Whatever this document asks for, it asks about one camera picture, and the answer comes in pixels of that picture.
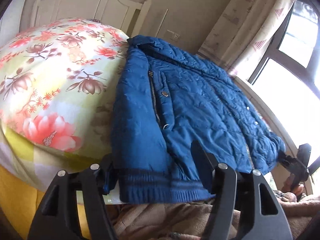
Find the person right hand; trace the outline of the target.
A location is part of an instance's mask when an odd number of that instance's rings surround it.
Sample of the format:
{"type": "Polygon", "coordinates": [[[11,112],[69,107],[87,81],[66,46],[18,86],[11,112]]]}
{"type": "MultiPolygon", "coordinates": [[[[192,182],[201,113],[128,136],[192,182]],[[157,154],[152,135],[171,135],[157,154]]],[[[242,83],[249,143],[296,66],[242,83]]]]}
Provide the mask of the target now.
{"type": "Polygon", "coordinates": [[[291,192],[292,194],[295,195],[296,199],[298,199],[298,197],[301,196],[304,191],[304,185],[297,184],[294,186],[293,185],[294,181],[295,181],[295,175],[291,173],[290,176],[287,177],[287,179],[283,183],[283,187],[281,188],[281,191],[283,193],[291,192]]]}

